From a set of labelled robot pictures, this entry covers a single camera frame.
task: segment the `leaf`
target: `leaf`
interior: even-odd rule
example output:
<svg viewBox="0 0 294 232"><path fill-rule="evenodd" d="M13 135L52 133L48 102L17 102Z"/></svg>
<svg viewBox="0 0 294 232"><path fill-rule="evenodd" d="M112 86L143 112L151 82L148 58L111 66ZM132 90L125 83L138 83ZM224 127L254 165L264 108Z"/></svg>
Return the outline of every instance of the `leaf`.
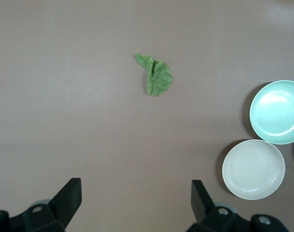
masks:
<svg viewBox="0 0 294 232"><path fill-rule="evenodd" d="M172 83L172 76L167 65L147 55L135 53L134 57L148 71L147 94L159 96L165 92Z"/></svg>

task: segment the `cream plate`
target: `cream plate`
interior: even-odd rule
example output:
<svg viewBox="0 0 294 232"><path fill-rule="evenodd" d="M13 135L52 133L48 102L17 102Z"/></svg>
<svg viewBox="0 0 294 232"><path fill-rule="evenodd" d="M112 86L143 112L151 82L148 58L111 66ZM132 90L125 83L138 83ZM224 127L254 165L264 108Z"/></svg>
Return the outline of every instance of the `cream plate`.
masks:
<svg viewBox="0 0 294 232"><path fill-rule="evenodd" d="M227 154L223 180L236 196L257 200L269 196L282 183L285 162L280 151L263 140L239 143Z"/></svg>

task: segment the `screw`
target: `screw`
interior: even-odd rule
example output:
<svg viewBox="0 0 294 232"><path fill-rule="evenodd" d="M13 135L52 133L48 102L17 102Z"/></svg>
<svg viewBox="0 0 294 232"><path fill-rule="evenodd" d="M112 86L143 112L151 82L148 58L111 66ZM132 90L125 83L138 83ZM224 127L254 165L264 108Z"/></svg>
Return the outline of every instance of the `screw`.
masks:
<svg viewBox="0 0 294 232"><path fill-rule="evenodd" d="M221 215L228 215L228 214L229 214L229 211L227 211L225 208L220 208L220 209L218 209L218 212L219 212Z"/></svg>
<svg viewBox="0 0 294 232"><path fill-rule="evenodd" d="M40 212L42 210L42 207L41 206L38 206L38 207L35 207L32 212L33 213L37 213L37 212Z"/></svg>
<svg viewBox="0 0 294 232"><path fill-rule="evenodd" d="M262 224L265 224L265 225L270 225L271 224L271 221L267 217L264 217L264 216L260 216L259 221Z"/></svg>

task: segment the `light green plate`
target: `light green plate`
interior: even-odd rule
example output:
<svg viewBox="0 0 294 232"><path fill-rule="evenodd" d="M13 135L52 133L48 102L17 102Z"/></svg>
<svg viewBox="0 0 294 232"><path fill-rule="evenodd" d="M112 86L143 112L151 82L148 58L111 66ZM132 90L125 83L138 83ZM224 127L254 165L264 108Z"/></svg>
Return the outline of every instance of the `light green plate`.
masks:
<svg viewBox="0 0 294 232"><path fill-rule="evenodd" d="M276 81L262 88L252 101L250 122L267 142L294 142L294 81Z"/></svg>

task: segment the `lettuce leaf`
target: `lettuce leaf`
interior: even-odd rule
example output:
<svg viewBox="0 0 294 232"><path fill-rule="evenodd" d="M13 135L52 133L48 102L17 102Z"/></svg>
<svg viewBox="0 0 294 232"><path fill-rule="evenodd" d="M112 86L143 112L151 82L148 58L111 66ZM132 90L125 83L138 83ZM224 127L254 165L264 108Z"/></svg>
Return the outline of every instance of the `lettuce leaf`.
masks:
<svg viewBox="0 0 294 232"><path fill-rule="evenodd" d="M136 61L148 71L147 94L159 96L164 93L172 83L172 75L169 68L162 61L156 61L147 55L135 53Z"/></svg>

